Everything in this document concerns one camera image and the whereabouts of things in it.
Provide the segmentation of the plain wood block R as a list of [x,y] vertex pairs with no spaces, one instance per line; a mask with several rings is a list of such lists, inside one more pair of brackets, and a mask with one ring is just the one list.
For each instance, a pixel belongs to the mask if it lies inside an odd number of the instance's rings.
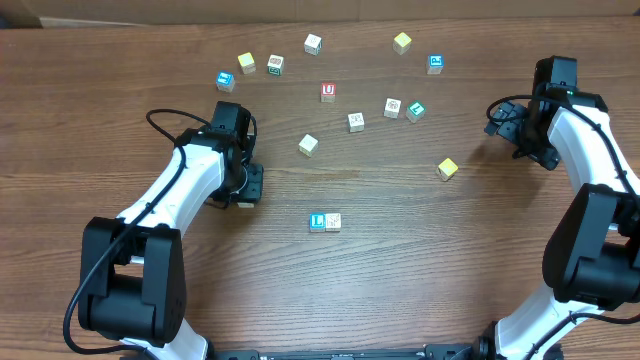
[[349,114],[347,116],[347,124],[350,133],[363,131],[365,127],[363,114],[361,112]]

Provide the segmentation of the yellow top block near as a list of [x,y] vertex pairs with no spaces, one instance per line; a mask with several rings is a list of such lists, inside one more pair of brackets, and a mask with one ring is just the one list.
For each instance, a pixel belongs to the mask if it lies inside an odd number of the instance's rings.
[[446,182],[455,175],[458,169],[458,165],[451,158],[446,158],[438,165],[437,174],[442,181]]

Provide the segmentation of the plain wood block S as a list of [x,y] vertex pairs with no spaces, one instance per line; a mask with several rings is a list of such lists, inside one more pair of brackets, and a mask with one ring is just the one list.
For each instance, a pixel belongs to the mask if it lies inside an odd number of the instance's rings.
[[306,134],[298,144],[299,151],[308,157],[311,157],[313,155],[313,153],[317,150],[318,145],[319,141],[310,134]]

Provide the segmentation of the blue top block left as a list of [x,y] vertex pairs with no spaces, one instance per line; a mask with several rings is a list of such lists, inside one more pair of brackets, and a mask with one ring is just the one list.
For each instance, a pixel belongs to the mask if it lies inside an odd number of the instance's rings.
[[216,77],[216,87],[219,91],[231,93],[234,90],[235,76],[227,71],[220,71]]

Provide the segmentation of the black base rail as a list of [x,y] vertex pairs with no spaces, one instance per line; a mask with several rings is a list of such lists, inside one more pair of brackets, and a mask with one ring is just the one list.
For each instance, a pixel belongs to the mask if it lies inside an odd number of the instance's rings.
[[259,352],[257,350],[214,350],[214,360],[471,360],[504,359],[485,341],[481,344],[435,344],[422,348]]

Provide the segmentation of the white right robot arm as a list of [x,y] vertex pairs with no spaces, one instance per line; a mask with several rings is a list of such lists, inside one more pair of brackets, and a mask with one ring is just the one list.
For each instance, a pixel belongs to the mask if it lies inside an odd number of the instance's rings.
[[515,145],[513,158],[563,163],[575,197],[546,245],[540,287],[452,358],[560,359],[560,340],[589,319],[637,323],[611,313],[639,300],[639,179],[603,98],[579,90],[576,59],[539,60],[531,94],[499,99],[486,116],[486,133]]

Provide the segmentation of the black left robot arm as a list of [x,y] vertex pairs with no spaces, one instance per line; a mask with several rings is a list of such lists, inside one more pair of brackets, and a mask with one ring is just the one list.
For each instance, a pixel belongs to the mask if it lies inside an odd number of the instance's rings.
[[86,225],[80,282],[63,319],[72,351],[214,358],[211,341],[185,318],[182,237],[205,204],[252,208],[261,200],[264,168],[252,160],[257,133],[249,110],[218,102],[212,119],[170,139],[170,162],[139,200]]

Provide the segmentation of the red U block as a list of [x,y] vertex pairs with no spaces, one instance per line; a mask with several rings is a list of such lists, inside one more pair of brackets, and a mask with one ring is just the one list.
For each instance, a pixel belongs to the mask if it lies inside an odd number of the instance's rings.
[[336,101],[336,84],[323,82],[321,84],[320,100],[323,103],[333,103]]

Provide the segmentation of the green 7 block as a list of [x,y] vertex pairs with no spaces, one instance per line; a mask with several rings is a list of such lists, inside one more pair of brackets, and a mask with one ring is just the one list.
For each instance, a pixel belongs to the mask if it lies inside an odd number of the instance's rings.
[[426,114],[426,106],[418,100],[411,102],[406,108],[406,116],[411,123],[416,123]]

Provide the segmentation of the wood block red side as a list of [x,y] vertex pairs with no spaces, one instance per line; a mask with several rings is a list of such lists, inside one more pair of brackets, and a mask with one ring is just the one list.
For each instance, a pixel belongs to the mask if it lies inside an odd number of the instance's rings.
[[401,109],[401,101],[398,99],[387,98],[385,102],[383,116],[391,119],[397,119]]

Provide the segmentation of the brown engraved wood block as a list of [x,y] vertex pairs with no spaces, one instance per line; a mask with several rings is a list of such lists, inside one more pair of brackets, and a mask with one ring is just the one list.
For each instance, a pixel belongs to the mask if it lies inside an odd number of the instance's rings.
[[327,232],[340,232],[342,228],[342,217],[340,213],[326,213],[325,214]]

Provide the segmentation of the blue P block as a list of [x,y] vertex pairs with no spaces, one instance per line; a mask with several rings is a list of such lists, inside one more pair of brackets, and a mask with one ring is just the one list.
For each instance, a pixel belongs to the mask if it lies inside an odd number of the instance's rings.
[[444,57],[441,54],[431,54],[427,60],[427,74],[437,75],[444,68]]

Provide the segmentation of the blue L block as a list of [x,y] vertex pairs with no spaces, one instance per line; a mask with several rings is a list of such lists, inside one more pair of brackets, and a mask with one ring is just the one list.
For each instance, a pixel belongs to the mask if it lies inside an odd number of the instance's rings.
[[311,213],[309,216],[309,230],[311,232],[325,232],[326,231],[326,214]]

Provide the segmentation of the wood block green J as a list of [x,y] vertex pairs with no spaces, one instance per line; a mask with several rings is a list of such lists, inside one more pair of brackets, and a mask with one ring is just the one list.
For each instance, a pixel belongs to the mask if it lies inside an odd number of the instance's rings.
[[314,34],[309,34],[304,41],[304,51],[308,54],[317,56],[321,49],[322,38]]

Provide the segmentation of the green B block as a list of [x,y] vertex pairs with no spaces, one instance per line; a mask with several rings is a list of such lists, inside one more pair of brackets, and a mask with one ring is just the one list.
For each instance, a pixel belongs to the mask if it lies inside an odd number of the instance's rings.
[[284,68],[284,58],[279,55],[272,54],[267,62],[267,72],[271,75],[281,76]]

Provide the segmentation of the yellow top block left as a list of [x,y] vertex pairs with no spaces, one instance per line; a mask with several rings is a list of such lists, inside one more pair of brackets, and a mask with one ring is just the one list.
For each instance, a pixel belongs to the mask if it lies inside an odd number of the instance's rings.
[[250,52],[239,55],[237,59],[243,74],[251,74],[256,71],[256,63]]

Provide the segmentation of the yellow block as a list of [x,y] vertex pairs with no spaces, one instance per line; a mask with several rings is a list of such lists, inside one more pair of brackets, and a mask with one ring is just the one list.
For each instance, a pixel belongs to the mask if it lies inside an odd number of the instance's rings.
[[392,47],[397,54],[403,55],[410,49],[411,44],[412,38],[405,32],[401,32],[394,37]]
[[455,175],[458,169],[458,165],[451,158],[446,158],[438,165],[437,174],[442,181],[446,182]]
[[243,74],[251,74],[256,71],[256,63],[250,52],[239,55],[237,59]]

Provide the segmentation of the yellow top block far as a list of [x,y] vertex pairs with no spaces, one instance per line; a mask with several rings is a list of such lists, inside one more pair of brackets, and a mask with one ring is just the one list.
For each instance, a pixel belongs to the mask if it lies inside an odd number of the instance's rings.
[[412,38],[405,32],[401,32],[394,37],[392,47],[397,54],[403,55],[410,49],[411,44]]

